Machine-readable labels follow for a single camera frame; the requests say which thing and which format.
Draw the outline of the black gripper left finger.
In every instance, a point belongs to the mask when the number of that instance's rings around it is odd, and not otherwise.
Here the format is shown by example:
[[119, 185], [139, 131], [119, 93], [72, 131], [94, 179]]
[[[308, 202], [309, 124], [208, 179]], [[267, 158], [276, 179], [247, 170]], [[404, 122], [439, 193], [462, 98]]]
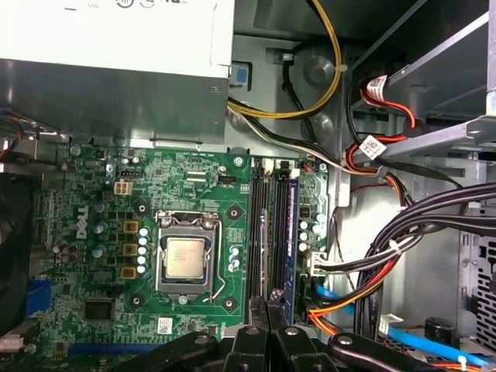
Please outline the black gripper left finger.
[[117, 371], [265, 371], [268, 358], [267, 304], [249, 300], [249, 322], [226, 330], [221, 340], [190, 332], [115, 366]]

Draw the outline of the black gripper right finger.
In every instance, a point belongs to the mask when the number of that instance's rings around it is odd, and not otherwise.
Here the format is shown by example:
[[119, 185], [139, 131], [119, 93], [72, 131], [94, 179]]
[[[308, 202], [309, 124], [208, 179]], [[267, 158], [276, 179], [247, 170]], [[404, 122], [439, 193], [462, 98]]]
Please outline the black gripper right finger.
[[351, 332], [325, 343], [284, 314], [285, 293], [270, 293], [272, 358], [278, 371], [437, 371], [438, 368]]

